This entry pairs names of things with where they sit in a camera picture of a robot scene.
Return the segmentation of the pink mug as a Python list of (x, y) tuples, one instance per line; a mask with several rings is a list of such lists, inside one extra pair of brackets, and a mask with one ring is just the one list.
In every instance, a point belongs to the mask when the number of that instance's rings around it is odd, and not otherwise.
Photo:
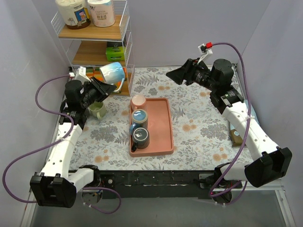
[(143, 95), (134, 95), (131, 99), (131, 107), (132, 110), (135, 111), (137, 109), (146, 110), (146, 98)]

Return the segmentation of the brown toilet paper pack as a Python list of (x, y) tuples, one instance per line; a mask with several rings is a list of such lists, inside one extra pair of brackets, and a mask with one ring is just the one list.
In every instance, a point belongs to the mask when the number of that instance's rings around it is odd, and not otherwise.
[(69, 29), (82, 29), (90, 25), (85, 0), (55, 0), (56, 6)]

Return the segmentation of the blue butterfly mug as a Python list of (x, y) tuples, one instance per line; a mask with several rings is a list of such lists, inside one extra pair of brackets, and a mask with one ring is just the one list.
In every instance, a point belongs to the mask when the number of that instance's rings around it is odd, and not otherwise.
[(131, 136), (137, 128), (148, 129), (148, 114), (143, 109), (134, 110), (131, 114), (131, 124), (129, 129)]

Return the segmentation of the green mug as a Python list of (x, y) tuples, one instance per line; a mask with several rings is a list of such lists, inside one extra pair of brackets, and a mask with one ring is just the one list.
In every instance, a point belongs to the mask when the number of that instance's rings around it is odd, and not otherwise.
[(101, 120), (107, 113), (106, 106), (103, 102), (94, 102), (88, 107), (88, 110), (89, 113), (98, 120)]

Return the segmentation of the white toilet paper pack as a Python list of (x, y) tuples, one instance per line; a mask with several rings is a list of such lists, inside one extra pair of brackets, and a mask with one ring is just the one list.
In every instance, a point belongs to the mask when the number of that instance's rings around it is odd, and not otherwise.
[(109, 27), (116, 21), (112, 0), (89, 0), (92, 21), (97, 27)]

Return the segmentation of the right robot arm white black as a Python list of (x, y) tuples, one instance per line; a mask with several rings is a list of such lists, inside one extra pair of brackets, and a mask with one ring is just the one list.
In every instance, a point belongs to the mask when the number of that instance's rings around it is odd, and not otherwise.
[(250, 164), (215, 168), (215, 184), (225, 188), (232, 180), (248, 181), (258, 188), (286, 175), (292, 152), (279, 147), (252, 117), (243, 97), (232, 86), (233, 75), (232, 64), (225, 59), (217, 59), (211, 69), (202, 61), (188, 59), (182, 67), (166, 74), (178, 85), (197, 83), (209, 89), (212, 104), (235, 128), (251, 154)]

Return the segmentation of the blue chips bag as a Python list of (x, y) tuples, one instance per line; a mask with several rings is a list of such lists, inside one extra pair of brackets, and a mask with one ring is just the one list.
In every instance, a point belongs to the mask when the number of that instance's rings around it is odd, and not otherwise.
[(230, 120), (230, 136), (233, 147), (240, 147), (248, 119), (248, 100), (238, 101), (228, 108), (227, 119)]

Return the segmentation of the pink plastic tray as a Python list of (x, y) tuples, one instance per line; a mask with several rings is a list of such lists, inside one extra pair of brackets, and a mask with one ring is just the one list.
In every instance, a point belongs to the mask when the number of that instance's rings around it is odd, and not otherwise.
[(170, 155), (174, 152), (172, 118), (169, 100), (166, 98), (147, 98), (144, 110), (148, 114), (150, 143), (144, 149), (129, 151), (132, 157)]

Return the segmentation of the black mug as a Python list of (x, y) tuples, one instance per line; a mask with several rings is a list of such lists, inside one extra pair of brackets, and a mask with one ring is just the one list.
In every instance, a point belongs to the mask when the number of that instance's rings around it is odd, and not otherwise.
[(137, 149), (145, 149), (149, 146), (150, 134), (146, 128), (139, 127), (133, 130), (132, 140), (132, 152), (135, 152)]

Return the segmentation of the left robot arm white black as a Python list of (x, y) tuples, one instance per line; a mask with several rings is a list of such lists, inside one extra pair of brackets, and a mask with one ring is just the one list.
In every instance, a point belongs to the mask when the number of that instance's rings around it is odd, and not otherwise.
[(75, 145), (82, 134), (88, 107), (104, 101), (116, 89), (92, 77), (82, 83), (73, 79), (65, 84), (65, 97), (60, 112), (58, 142), (41, 172), (32, 176), (30, 188), (39, 206), (65, 207), (74, 205), (77, 193), (84, 187), (96, 189), (101, 184), (98, 167), (84, 165), (74, 172), (69, 171)]

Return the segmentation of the light blue white mug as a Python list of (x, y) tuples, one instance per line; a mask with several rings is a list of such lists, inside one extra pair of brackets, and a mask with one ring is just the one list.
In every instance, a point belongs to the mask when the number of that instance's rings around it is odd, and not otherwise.
[[(124, 81), (125, 73), (122, 65), (119, 62), (113, 62), (105, 66), (99, 67), (100, 74), (105, 83), (115, 85), (118, 82)], [(118, 93), (120, 88), (117, 88), (114, 93)]]

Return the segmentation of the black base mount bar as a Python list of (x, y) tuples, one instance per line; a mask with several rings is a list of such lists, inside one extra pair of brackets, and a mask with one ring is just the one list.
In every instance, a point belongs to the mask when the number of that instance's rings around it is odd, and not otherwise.
[(99, 170), (97, 180), (84, 187), (105, 187), (121, 198), (209, 199), (215, 183), (213, 170)]

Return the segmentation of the floral table mat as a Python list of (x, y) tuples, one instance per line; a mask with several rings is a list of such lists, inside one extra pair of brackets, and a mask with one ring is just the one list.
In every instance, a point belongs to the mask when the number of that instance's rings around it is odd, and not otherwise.
[(168, 99), (174, 152), (166, 156), (129, 154), (130, 97), (110, 96), (102, 120), (88, 118), (74, 148), (70, 169), (96, 165), (100, 170), (213, 170), (232, 161), (230, 125), (215, 109), (209, 91), (197, 84), (177, 85), (166, 73), (170, 67), (136, 68), (132, 95)]

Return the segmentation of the green tissue box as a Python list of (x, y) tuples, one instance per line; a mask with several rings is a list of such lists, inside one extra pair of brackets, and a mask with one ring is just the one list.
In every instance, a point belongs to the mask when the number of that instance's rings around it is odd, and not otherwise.
[(107, 42), (106, 58), (108, 61), (124, 61), (125, 48), (121, 42)]

